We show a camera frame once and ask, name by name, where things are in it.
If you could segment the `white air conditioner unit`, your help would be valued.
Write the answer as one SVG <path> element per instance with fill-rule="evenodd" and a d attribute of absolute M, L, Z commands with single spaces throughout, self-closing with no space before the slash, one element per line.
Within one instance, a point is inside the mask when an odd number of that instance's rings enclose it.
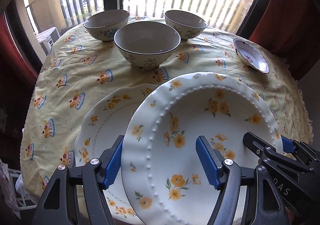
<path fill-rule="evenodd" d="M 36 34 L 36 39 L 46 55 L 51 53 L 53 44 L 59 38 L 60 34 L 56 27 L 51 27 L 41 33 Z"/>

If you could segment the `left red curtain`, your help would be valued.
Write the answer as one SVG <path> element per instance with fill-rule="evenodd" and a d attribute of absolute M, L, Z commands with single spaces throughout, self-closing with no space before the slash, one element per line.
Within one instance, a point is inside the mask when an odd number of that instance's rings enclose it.
<path fill-rule="evenodd" d="M 4 57 L 14 73 L 30 88 L 34 88 L 37 81 L 37 74 L 25 62 L 18 51 L 10 33 L 4 14 L 1 14 L 1 55 Z"/>

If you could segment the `right red curtain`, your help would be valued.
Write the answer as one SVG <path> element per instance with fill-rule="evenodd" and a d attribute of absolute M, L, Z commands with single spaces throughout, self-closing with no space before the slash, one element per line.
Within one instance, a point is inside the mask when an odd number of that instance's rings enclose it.
<path fill-rule="evenodd" d="M 270 0 L 249 38 L 278 57 L 306 52 L 319 38 L 319 10 L 313 0 Z"/>

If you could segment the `white scalloped yellow-flower plate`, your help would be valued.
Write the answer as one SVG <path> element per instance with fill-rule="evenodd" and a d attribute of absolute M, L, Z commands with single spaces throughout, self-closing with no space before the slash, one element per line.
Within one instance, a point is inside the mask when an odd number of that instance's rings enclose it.
<path fill-rule="evenodd" d="M 111 148 L 119 135 L 124 135 L 127 126 L 139 105 L 155 89 L 156 85 L 140 84 L 119 88 L 99 101 L 84 117 L 80 133 L 74 144 L 75 164 L 84 165 L 98 158 L 105 149 Z M 112 216 L 128 224 L 142 224 L 125 194 L 118 172 L 114 183 L 104 191 Z"/>

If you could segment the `white red-pattern scalloped dish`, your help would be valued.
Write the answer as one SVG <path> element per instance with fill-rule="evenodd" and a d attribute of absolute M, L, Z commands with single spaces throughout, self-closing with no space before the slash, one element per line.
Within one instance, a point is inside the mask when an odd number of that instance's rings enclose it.
<path fill-rule="evenodd" d="M 270 72 L 268 63 L 255 47 L 240 38 L 234 38 L 233 44 L 238 57 L 246 66 L 250 66 L 264 74 Z"/>

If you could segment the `yellow printed tablecloth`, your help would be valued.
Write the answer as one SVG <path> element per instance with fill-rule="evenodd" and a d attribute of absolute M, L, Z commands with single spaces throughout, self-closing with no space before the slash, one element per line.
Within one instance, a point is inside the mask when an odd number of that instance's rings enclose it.
<path fill-rule="evenodd" d="M 131 66 L 113 42 L 94 39 L 82 25 L 63 34 L 43 64 L 23 131 L 22 180 L 31 198 L 40 198 L 60 163 L 84 160 L 74 143 L 84 116 L 97 102 L 118 88 L 160 85 L 183 73 L 204 70 L 236 78 L 266 101 L 282 135 L 312 142 L 302 92 L 287 64 L 259 47 L 270 66 L 268 74 L 261 74 L 240 61 L 233 38 L 208 27 L 183 41 L 159 68 L 143 72 Z"/>

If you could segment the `white beaded yellow-flower plate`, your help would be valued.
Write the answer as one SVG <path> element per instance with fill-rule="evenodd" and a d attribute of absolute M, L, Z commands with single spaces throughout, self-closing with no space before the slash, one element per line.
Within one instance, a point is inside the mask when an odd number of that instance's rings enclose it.
<path fill-rule="evenodd" d="M 223 186 L 235 183 L 228 222 L 241 220 L 246 191 L 241 168 L 254 169 L 263 149 L 253 133 L 283 152 L 266 102 L 230 76 L 177 76 L 148 95 L 133 114 L 121 153 L 126 196 L 144 224 L 207 224 Z"/>

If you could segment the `red curtain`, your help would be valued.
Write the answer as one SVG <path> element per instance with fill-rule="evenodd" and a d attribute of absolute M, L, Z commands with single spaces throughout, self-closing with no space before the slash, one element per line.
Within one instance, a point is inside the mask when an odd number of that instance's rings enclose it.
<path fill-rule="evenodd" d="M 319 38 L 319 10 L 313 0 L 270 0 L 249 38 L 278 57 L 306 52 Z"/>
<path fill-rule="evenodd" d="M 10 33 L 4 14 L 1 14 L 1 55 L 4 57 L 14 73 L 30 88 L 34 88 L 37 81 L 37 74 L 25 62 L 18 51 Z"/>

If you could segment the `floral ceramic bowl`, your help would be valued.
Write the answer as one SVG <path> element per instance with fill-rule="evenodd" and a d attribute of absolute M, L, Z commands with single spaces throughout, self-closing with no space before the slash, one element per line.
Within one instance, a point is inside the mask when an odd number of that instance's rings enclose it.
<path fill-rule="evenodd" d="M 165 62 L 180 45 L 181 37 L 166 24 L 140 21 L 120 28 L 114 42 L 125 60 L 148 70 Z"/>
<path fill-rule="evenodd" d="M 174 28 L 183 40 L 196 38 L 208 27 L 205 20 L 187 11 L 168 10 L 164 18 L 165 23 Z"/>
<path fill-rule="evenodd" d="M 113 41 L 115 33 L 127 25 L 129 17 L 130 13 L 126 10 L 106 10 L 89 17 L 84 27 L 96 40 Z"/>

